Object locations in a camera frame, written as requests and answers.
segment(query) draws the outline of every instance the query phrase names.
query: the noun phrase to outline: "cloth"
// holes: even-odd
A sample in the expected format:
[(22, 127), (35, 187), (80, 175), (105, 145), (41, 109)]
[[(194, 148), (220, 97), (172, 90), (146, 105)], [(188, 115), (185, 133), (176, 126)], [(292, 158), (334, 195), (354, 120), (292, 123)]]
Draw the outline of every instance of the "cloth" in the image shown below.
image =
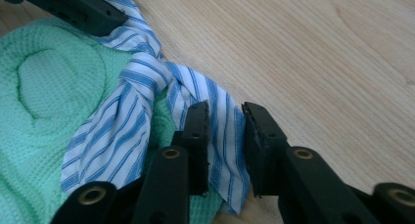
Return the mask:
[(113, 94), (82, 124), (64, 157), (62, 187), (69, 193), (90, 181), (122, 187), (142, 174), (150, 136), (153, 103), (167, 88), (168, 109), (182, 130), (187, 108), (207, 100), (210, 141), (210, 185), (238, 213), (248, 194), (243, 157), (244, 116), (234, 100), (213, 81), (193, 69), (165, 62), (161, 44), (131, 0), (107, 0), (129, 20), (102, 44), (134, 54), (119, 75)]
[[(0, 223), (50, 223), (68, 197), (60, 178), (71, 136), (116, 89), (131, 55), (56, 19), (0, 39)], [(166, 90), (151, 125), (149, 152), (168, 146), (177, 130)], [(190, 223), (210, 223), (221, 203), (213, 190), (191, 197)]]

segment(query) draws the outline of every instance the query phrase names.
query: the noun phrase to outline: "blue and white striped fabric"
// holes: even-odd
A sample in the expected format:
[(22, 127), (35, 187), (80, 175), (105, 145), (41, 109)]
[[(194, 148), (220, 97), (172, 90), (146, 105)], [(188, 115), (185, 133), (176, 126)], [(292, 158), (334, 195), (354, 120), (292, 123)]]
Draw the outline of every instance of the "blue and white striped fabric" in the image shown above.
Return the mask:
[(209, 182), (239, 213), (250, 186), (243, 158), (244, 116), (222, 88), (202, 74), (161, 58), (161, 44), (131, 0), (107, 0), (129, 20), (103, 45), (134, 51), (119, 75), (113, 94), (80, 126), (67, 148), (61, 183), (68, 193), (91, 181), (122, 187), (141, 176), (150, 136), (153, 101), (167, 88), (168, 108), (176, 126), (184, 127), (186, 111), (209, 103)]

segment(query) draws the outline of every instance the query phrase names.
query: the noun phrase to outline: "light wood surface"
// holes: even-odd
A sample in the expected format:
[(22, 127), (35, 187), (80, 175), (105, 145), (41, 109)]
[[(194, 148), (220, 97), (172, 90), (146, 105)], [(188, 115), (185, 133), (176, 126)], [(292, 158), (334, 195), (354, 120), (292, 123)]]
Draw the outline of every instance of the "light wood surface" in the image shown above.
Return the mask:
[[(350, 185), (415, 187), (415, 0), (135, 0), (171, 61), (265, 106)], [(47, 14), (0, 2), (0, 35)], [(281, 223), (250, 197), (214, 223)]]

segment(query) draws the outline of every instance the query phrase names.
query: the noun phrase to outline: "wooden table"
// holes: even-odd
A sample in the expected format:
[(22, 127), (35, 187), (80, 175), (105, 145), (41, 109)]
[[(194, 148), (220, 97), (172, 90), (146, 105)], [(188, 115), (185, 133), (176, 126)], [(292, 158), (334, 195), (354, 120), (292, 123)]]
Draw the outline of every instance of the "wooden table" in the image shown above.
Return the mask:
[[(345, 182), (415, 187), (415, 0), (135, 1), (169, 60), (268, 108)], [(44, 17), (0, 2), (0, 36)], [(214, 221), (279, 222), (276, 198), (252, 197)]]

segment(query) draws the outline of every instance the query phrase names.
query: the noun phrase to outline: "green towel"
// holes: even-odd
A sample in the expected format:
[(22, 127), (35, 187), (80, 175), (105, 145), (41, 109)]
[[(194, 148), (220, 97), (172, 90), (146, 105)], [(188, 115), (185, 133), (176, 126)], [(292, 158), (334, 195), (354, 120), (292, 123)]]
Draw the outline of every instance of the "green towel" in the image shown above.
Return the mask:
[[(0, 39), (0, 215), (2, 223), (49, 223), (67, 196), (60, 185), (76, 129), (117, 87), (131, 53), (107, 48), (56, 19)], [(176, 130), (165, 91), (155, 102), (151, 150)], [(191, 223), (209, 223), (216, 192), (191, 199)]]

